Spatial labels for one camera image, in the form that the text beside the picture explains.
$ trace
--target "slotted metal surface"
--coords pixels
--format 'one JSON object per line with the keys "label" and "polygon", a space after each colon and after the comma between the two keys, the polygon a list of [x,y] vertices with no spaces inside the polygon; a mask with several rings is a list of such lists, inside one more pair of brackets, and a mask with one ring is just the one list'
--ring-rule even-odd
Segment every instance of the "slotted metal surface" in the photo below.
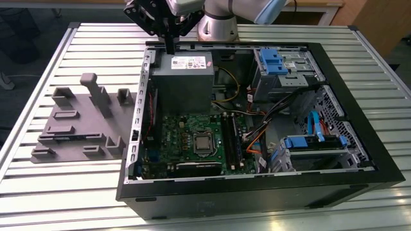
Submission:
{"label": "slotted metal surface", "polygon": [[[94,72],[97,83],[108,92],[118,88],[137,90],[144,42],[154,38],[133,24],[81,24],[78,29],[66,31],[0,153],[0,178],[3,174],[0,229],[400,230],[411,227],[409,92],[361,34],[342,26],[240,25],[238,35],[242,41],[322,44],[406,181],[328,209],[144,221],[114,200],[118,160],[29,162],[52,111],[50,94],[56,87],[85,92],[78,84],[80,74]],[[196,39],[194,33],[184,39]]]}

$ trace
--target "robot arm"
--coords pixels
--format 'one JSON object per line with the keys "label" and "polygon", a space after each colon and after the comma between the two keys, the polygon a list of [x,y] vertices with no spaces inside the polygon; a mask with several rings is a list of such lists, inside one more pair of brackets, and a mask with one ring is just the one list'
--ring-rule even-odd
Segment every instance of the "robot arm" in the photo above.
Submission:
{"label": "robot arm", "polygon": [[230,41],[237,37],[234,15],[266,25],[273,22],[288,2],[289,0],[130,0],[124,13],[149,35],[158,36],[158,40],[165,43],[166,53],[173,54],[178,37],[185,36],[198,22],[200,40]]}
{"label": "robot arm", "polygon": [[130,0],[124,13],[149,34],[165,43],[168,54],[174,53],[174,43],[198,23],[204,0]]}
{"label": "robot arm", "polygon": [[269,25],[290,0],[205,0],[205,16],[198,22],[198,39],[233,41],[237,34],[234,15],[254,24]]}

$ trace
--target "floor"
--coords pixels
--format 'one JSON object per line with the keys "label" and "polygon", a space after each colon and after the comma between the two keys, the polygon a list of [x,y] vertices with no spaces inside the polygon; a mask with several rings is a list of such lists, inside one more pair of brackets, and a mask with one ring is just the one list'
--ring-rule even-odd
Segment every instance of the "floor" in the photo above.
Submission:
{"label": "floor", "polygon": [[[0,71],[7,76],[21,75],[10,78],[15,84],[11,91],[0,89],[0,145],[7,136],[6,128],[13,126],[38,80],[38,77],[25,75],[39,76],[42,74],[69,22],[129,22],[118,10],[64,9],[58,19],[54,18],[50,9],[30,9],[30,13],[41,31],[39,36],[34,39],[39,58],[29,64],[19,65],[14,64],[0,52]],[[398,64],[396,73],[406,86],[411,87],[411,46],[406,46],[404,41],[398,43],[386,57],[386,62]]]}

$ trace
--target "white sticker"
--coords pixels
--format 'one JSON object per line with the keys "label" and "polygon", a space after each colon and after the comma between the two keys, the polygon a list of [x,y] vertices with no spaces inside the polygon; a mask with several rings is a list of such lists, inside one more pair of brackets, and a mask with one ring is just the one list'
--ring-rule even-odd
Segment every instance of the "white sticker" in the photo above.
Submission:
{"label": "white sticker", "polygon": [[284,63],[284,66],[285,66],[285,67],[293,67],[293,68],[294,68],[293,62],[290,62],[290,63]]}
{"label": "white sticker", "polygon": [[246,94],[246,100],[248,100],[248,102],[252,103],[252,95],[250,94]]}
{"label": "white sticker", "polygon": [[258,157],[257,162],[262,165],[262,167],[265,168],[266,166],[266,161],[262,159],[262,157]]}
{"label": "white sticker", "polygon": [[174,56],[170,59],[172,69],[205,69],[205,56]]}

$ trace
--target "motherboard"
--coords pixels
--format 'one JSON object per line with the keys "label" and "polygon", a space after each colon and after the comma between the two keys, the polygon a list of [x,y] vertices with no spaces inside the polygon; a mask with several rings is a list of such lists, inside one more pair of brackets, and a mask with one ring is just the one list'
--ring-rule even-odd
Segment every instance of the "motherboard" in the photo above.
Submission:
{"label": "motherboard", "polygon": [[[245,119],[242,115],[232,116],[236,134],[245,132]],[[236,175],[254,173],[254,161],[250,154],[242,154],[238,140],[240,159],[234,164],[234,157],[229,156],[224,143],[222,115],[168,115],[162,116],[161,144],[158,150],[146,151],[146,165],[149,178],[188,177],[173,176],[174,168],[188,168],[194,175],[202,166],[218,169],[217,175]]]}

